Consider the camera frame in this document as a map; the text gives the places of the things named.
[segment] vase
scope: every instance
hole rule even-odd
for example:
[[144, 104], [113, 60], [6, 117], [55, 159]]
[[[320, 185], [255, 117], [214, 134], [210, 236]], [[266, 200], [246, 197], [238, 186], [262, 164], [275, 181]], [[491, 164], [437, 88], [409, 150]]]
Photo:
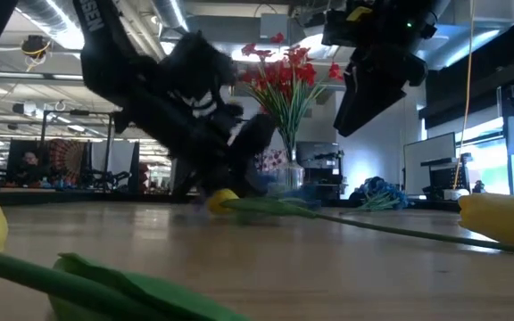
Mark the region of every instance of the vase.
[[304, 168], [296, 162], [296, 151], [287, 150], [287, 162], [282, 163], [276, 169], [276, 179], [279, 187], [285, 192], [301, 188], [304, 182]]

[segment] whiteboard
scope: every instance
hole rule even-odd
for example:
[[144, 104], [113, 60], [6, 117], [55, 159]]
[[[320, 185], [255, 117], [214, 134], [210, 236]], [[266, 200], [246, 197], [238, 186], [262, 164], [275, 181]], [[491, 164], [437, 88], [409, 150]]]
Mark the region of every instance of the whiteboard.
[[422, 189], [429, 186], [429, 167], [421, 166], [424, 161], [455, 157], [455, 133], [403, 146], [406, 168], [405, 193], [423, 195]]

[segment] glass vase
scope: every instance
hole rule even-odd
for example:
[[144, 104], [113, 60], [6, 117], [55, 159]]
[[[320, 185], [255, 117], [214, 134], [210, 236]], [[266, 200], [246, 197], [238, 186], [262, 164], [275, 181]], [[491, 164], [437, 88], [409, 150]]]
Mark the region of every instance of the glass vase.
[[294, 191], [303, 185], [304, 168], [296, 162], [296, 152], [287, 152], [288, 161], [276, 169], [277, 184], [285, 192]]

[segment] wooden table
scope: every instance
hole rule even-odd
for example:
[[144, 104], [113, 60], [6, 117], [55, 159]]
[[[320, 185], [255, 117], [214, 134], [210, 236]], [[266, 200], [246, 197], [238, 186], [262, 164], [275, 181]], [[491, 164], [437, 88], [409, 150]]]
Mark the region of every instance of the wooden table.
[[[514, 254], [299, 218], [235, 226], [188, 205], [4, 210], [9, 254], [51, 266], [56, 253], [76, 251], [168, 278], [254, 320], [514, 321]], [[469, 236], [452, 213], [355, 217]], [[0, 320], [44, 320], [48, 312], [44, 294], [0, 280]]]

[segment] person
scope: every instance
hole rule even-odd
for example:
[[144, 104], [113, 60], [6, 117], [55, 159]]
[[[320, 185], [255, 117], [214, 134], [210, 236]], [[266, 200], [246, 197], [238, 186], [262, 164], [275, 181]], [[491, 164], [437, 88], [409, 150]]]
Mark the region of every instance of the person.
[[21, 165], [15, 175], [17, 185], [33, 185], [40, 182], [43, 177], [48, 177], [49, 173], [45, 166], [40, 166], [37, 154], [32, 151], [23, 153]]

